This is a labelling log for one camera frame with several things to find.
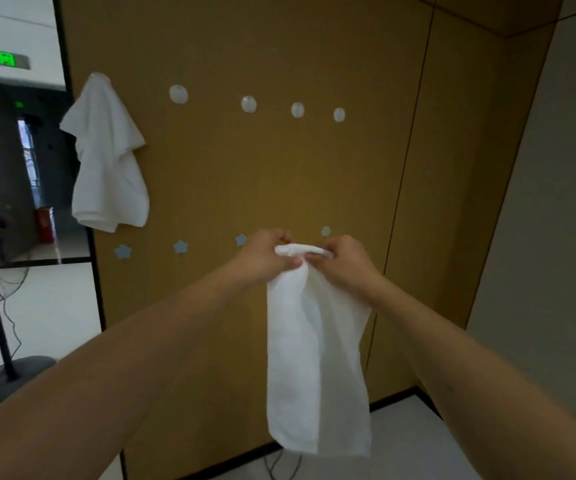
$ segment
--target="star-shaped sticker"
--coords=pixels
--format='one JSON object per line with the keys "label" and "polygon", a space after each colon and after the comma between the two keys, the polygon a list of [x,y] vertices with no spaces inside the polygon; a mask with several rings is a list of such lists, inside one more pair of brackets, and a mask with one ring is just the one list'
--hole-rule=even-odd
{"label": "star-shaped sticker", "polygon": [[122,244],[121,246],[119,246],[115,250],[115,254],[117,255],[117,257],[119,259],[127,259],[130,257],[131,253],[132,253],[132,249],[129,248],[128,246],[126,246],[125,244]]}
{"label": "star-shaped sticker", "polygon": [[173,244],[173,248],[175,248],[177,254],[185,253],[188,250],[188,243],[179,240]]}

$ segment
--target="human arm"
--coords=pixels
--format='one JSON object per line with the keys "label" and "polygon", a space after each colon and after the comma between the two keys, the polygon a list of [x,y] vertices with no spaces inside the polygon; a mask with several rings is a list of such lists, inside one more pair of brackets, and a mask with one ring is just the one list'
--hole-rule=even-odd
{"label": "human arm", "polygon": [[299,267],[284,231],[85,343],[0,404],[0,480],[97,480],[237,294]]}
{"label": "human arm", "polygon": [[332,284],[392,320],[405,357],[486,480],[576,479],[576,420],[464,330],[390,283],[349,236],[308,255]]}

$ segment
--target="human hand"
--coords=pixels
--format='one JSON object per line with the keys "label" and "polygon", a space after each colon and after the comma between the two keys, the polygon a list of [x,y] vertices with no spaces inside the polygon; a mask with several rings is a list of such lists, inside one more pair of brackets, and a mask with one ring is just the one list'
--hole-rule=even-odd
{"label": "human hand", "polygon": [[292,235],[283,229],[260,230],[248,237],[232,265],[251,284],[265,285],[284,271],[297,269],[303,263],[300,258],[275,253],[277,244],[292,242]]}
{"label": "human hand", "polygon": [[334,286],[372,305],[375,288],[385,278],[372,264],[361,242],[342,235],[326,239],[317,246],[331,251],[334,258],[309,253],[306,260]]}

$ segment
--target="white towel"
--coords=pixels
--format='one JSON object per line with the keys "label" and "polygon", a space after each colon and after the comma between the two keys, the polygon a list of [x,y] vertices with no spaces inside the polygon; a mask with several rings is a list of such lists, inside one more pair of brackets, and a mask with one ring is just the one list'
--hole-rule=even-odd
{"label": "white towel", "polygon": [[[282,256],[329,251],[277,246]],[[370,455],[370,406],[359,341],[370,308],[307,262],[268,284],[268,427],[284,448]]]}
{"label": "white towel", "polygon": [[81,162],[72,215],[84,226],[115,232],[142,227],[150,201],[132,150],[146,144],[104,74],[92,74],[60,128],[77,138]]}

